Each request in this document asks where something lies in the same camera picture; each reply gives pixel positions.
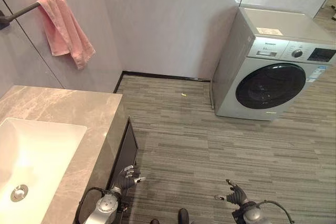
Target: door glass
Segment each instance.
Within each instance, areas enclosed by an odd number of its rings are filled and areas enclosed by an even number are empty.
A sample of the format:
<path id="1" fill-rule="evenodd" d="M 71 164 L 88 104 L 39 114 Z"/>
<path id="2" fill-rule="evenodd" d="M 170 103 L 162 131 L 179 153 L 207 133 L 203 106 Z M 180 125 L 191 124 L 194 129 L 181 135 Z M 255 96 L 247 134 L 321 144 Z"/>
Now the door glass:
<path id="1" fill-rule="evenodd" d="M 298 65 L 278 63 L 260 68 L 245 77 L 237 87 L 236 98 L 245 107 L 267 109 L 295 97 L 306 82 Z"/>

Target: vinyl floor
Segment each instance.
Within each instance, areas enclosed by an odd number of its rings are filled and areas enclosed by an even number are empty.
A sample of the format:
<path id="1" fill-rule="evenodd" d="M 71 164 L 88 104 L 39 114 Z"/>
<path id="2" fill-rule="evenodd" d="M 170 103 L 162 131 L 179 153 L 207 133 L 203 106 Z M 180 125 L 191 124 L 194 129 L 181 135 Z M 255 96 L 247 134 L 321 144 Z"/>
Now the vinyl floor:
<path id="1" fill-rule="evenodd" d="M 317 22 L 332 30 L 325 16 Z M 147 177 L 130 190 L 123 224 L 174 224 L 182 207 L 195 223 L 233 224 L 236 207 L 214 200 L 230 192 L 226 178 L 254 201 L 278 201 L 297 224 L 336 223 L 335 67 L 272 122 L 216 116 L 205 82 L 124 76 L 118 93 Z M 281 209 L 262 209 L 273 224 L 288 223 Z"/>

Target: marble countertop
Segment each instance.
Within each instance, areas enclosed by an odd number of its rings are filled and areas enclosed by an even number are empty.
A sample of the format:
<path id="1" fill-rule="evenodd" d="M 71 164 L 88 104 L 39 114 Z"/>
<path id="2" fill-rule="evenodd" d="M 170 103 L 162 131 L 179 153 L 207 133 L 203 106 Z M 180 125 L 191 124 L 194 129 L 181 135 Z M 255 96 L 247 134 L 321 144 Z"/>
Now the marble countertop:
<path id="1" fill-rule="evenodd" d="M 42 224 L 73 222 L 121 98 L 121 94 L 13 86 L 0 99 L 0 122 L 13 117 L 88 128 Z"/>

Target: washing machine label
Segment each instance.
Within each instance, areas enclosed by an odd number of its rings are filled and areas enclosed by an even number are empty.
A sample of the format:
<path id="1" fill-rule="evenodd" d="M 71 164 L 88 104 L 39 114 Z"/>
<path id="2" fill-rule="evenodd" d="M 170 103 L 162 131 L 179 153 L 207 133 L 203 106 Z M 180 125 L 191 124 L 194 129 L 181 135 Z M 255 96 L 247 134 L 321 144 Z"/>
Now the washing machine label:
<path id="1" fill-rule="evenodd" d="M 319 66 L 314 72 L 306 79 L 307 82 L 314 82 L 324 71 L 327 69 L 326 66 Z"/>
<path id="2" fill-rule="evenodd" d="M 271 35 L 281 35 L 281 36 L 283 36 L 283 34 L 280 32 L 279 29 L 257 27 L 257 30 L 260 34 L 271 34 Z"/>

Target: pink towel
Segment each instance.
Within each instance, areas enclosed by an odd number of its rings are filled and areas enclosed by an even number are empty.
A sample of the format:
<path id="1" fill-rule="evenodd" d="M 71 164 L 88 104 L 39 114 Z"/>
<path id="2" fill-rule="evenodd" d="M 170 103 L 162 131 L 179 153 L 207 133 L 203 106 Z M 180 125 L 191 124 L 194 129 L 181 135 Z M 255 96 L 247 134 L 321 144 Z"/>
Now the pink towel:
<path id="1" fill-rule="evenodd" d="M 38 0 L 43 14 L 44 30 L 53 56 L 70 53 L 77 68 L 82 69 L 96 52 L 66 0 Z"/>

